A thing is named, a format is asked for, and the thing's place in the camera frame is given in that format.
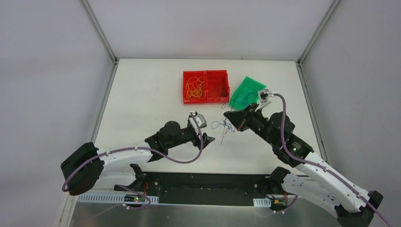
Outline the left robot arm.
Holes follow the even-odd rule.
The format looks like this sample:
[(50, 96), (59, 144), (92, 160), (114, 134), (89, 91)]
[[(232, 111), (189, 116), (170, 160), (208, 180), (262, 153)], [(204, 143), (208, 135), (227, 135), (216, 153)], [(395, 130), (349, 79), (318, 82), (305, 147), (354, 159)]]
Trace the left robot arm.
[(97, 148), (93, 142), (84, 143), (61, 164), (65, 179), (62, 191), (71, 196), (91, 189), (121, 191), (123, 186), (139, 191), (144, 186), (139, 164), (162, 158), (179, 163), (168, 151), (188, 142), (202, 152), (215, 140), (199, 130), (206, 125), (203, 120), (189, 118), (187, 126), (181, 128), (178, 122), (169, 121), (154, 135), (128, 148)]

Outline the green plastic bin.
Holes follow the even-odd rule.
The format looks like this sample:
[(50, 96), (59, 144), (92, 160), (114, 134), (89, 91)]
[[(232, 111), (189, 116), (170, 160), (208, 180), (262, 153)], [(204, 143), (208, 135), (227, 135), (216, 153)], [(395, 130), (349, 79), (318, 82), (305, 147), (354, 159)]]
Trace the green plastic bin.
[(249, 104), (259, 99), (258, 91), (265, 89), (266, 85), (250, 77), (245, 77), (239, 87), (234, 91), (228, 104), (236, 110), (243, 110)]

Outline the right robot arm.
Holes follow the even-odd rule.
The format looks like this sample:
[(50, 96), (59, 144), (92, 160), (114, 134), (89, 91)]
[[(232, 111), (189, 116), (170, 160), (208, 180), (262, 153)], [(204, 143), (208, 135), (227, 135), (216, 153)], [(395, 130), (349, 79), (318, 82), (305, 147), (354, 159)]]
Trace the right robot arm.
[(238, 131), (251, 130), (269, 145), (284, 164), (307, 175), (303, 180), (283, 167), (269, 177), (269, 189), (275, 194), (286, 191), (324, 209), (342, 227), (367, 227), (377, 213), (383, 196), (367, 191), (341, 175), (313, 148), (293, 133), (295, 125), (285, 111), (264, 117), (257, 104), (243, 110), (226, 111), (224, 116)]

